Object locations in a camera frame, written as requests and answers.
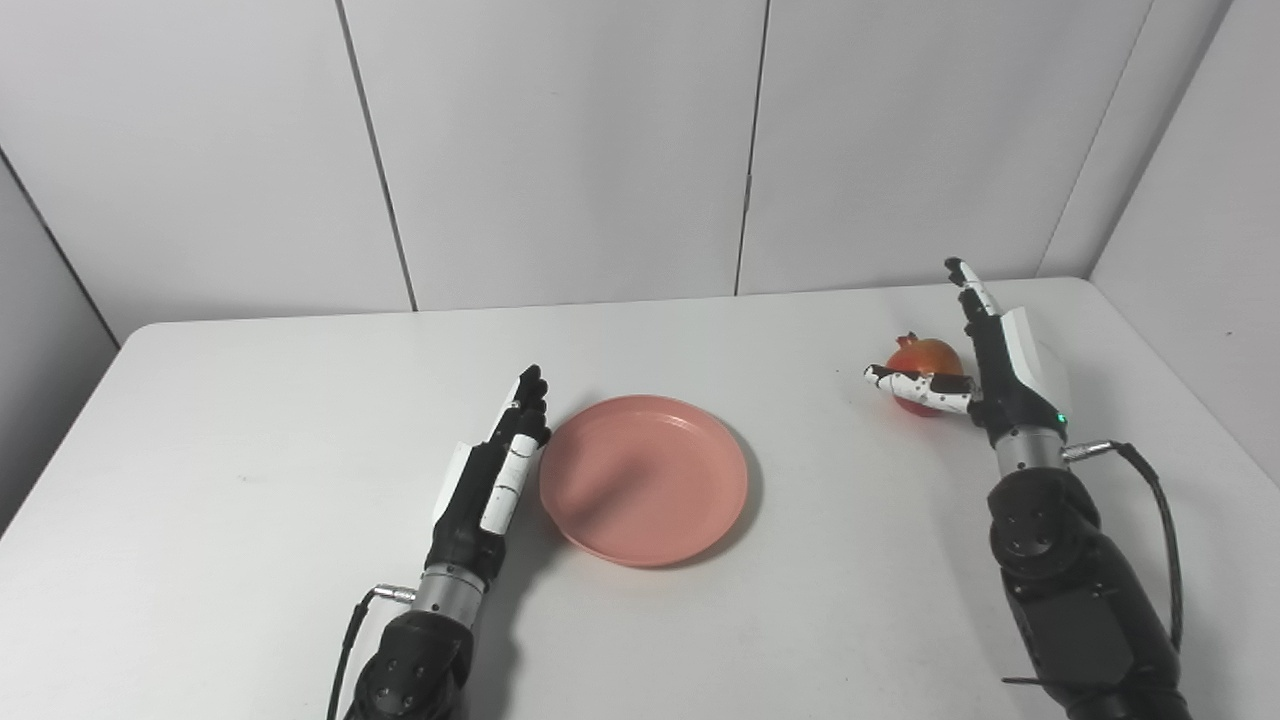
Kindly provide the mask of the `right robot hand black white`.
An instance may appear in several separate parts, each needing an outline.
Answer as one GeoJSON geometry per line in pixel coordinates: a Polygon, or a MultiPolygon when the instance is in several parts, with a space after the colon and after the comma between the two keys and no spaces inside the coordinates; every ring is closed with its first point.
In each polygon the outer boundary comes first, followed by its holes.
{"type": "Polygon", "coordinates": [[[945,260],[959,288],[977,375],[896,370],[872,364],[865,380],[876,388],[940,413],[968,415],[989,442],[1005,437],[1052,437],[1068,445],[1069,384],[1062,364],[1036,341],[1024,307],[1002,310],[979,275],[960,258],[945,260]]]}

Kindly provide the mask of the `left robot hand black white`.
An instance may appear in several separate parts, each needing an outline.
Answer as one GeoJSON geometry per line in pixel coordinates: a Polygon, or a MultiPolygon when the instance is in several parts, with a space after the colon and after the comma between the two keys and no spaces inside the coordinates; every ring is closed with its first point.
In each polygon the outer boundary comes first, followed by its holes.
{"type": "Polygon", "coordinates": [[[486,591],[506,562],[506,534],[538,454],[553,430],[547,420],[549,384],[538,364],[516,379],[488,439],[465,446],[445,505],[431,530],[424,570],[453,568],[486,591]]]}

